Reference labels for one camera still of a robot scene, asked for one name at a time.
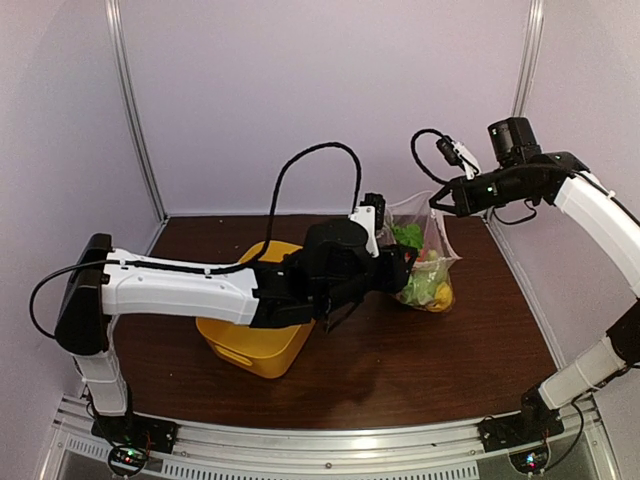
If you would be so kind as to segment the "clear dotted zip bag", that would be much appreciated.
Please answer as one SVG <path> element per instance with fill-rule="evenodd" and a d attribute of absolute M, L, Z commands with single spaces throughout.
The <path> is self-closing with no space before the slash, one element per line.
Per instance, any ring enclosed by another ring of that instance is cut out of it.
<path fill-rule="evenodd" d="M 448 239 L 443 213 L 432 209 L 429 205 L 431 196 L 432 193 L 425 190 L 387 206 L 379 240 L 385 244 L 397 243 L 391 232 L 392 225 L 418 224 L 424 233 L 425 254 L 423 261 L 416 260 L 411 274 L 417 270 L 434 272 L 440 283 L 447 282 L 452 287 L 449 270 L 460 259 L 460 256 L 455 252 Z M 395 298 L 402 303 L 399 299 L 399 293 L 395 295 Z M 431 303 L 426 306 L 406 306 L 431 312 L 428 310 Z"/>

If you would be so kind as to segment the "yellow toy apple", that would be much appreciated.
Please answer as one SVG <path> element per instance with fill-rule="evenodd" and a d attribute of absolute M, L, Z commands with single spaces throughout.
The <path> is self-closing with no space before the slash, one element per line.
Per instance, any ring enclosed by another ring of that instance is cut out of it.
<path fill-rule="evenodd" d="M 454 303 L 454 293 L 451 285 L 442 282 L 436 288 L 433 302 L 429 305 L 428 310 L 434 313 L 441 313 L 449 310 Z"/>

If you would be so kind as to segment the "yellow plastic basket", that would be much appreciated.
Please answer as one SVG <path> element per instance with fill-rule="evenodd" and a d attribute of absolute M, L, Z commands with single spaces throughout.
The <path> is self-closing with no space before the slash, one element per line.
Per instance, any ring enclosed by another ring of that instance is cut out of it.
<path fill-rule="evenodd" d="M 277 379 L 293 365 L 316 322 L 282 329 L 258 329 L 198 317 L 195 324 L 219 359 L 258 377 Z"/>

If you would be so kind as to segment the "green toy cabbage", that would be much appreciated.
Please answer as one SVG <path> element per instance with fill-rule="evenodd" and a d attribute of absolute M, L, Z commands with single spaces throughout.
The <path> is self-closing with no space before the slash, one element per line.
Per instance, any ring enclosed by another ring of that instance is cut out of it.
<path fill-rule="evenodd" d="M 405 305 L 426 306 L 434 301 L 439 284 L 434 272 L 417 270 L 410 275 L 407 285 L 399 293 L 399 299 Z"/>

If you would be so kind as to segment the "red toy chili pepper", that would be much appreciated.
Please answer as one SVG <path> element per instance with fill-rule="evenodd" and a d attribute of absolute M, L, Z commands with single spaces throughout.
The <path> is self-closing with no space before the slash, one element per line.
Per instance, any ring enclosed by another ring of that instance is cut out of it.
<path fill-rule="evenodd" d="M 391 232 L 398 244 L 412 247 L 417 250 L 418 261 L 424 260 L 424 233 L 421 227 L 416 223 L 410 223 L 405 226 L 392 225 Z"/>

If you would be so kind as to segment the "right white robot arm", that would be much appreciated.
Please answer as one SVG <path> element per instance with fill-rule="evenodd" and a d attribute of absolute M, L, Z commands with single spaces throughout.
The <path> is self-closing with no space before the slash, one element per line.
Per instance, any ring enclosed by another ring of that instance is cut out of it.
<path fill-rule="evenodd" d="M 543 150 L 524 117 L 499 120 L 487 131 L 498 163 L 488 172 L 460 141 L 439 134 L 437 149 L 463 173 L 442 182 L 431 207 L 467 217 L 513 202 L 546 203 L 575 223 L 637 294 L 639 221 L 615 194 L 574 154 Z M 553 413 L 638 364 L 639 305 L 634 303 L 594 345 L 523 395 L 513 433 L 522 441 L 535 440 Z"/>

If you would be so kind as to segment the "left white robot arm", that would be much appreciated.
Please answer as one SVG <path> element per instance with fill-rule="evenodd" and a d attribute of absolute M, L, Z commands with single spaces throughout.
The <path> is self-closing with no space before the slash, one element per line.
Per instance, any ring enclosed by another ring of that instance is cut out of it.
<path fill-rule="evenodd" d="M 258 329 L 306 325 L 372 292 L 396 294 L 408 283 L 418 251 L 378 245 L 358 223 L 334 219 L 307 231 L 304 244 L 279 262 L 261 247 L 231 265 L 189 263 L 115 249 L 95 234 L 71 274 L 54 330 L 75 359 L 94 410 L 123 444 L 144 424 L 131 409 L 130 389 L 110 341 L 109 324 L 128 314 L 204 317 Z"/>

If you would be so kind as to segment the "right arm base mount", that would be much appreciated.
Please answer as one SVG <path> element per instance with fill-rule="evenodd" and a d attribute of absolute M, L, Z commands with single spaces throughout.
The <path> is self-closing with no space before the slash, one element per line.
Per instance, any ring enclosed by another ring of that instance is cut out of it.
<path fill-rule="evenodd" d="M 485 452 L 541 442 L 564 432 L 559 410 L 550 409 L 535 387 L 521 396 L 518 412 L 501 417 L 487 416 L 477 428 Z"/>

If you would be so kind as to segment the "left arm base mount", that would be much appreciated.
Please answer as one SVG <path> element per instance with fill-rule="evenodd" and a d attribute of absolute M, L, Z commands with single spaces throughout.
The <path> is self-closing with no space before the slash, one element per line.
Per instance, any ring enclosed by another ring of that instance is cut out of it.
<path fill-rule="evenodd" d="M 91 433 L 109 444 L 135 447 L 145 452 L 171 454 L 177 439 L 174 421 L 127 412 L 124 416 L 100 414 L 93 405 L 88 408 L 93 418 Z"/>

